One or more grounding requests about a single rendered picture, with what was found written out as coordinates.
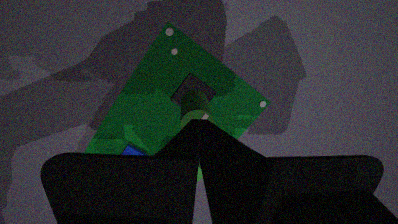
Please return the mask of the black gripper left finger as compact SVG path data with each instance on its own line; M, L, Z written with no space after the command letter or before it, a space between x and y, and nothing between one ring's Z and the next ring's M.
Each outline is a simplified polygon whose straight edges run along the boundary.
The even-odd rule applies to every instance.
M62 214L167 218L192 224L201 125L191 119L154 155L68 152L45 161L41 182Z

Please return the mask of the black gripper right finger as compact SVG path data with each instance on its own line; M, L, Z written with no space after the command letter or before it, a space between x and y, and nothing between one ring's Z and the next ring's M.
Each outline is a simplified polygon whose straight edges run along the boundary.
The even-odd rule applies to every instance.
M212 224L270 224L284 195L368 189L383 164L367 155L264 157L200 119L199 161Z

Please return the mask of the green circuit board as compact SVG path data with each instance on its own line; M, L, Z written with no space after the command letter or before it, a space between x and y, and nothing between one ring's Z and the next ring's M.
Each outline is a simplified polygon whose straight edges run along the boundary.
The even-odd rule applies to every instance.
M270 103L167 21L84 152L154 155L191 119L238 140Z

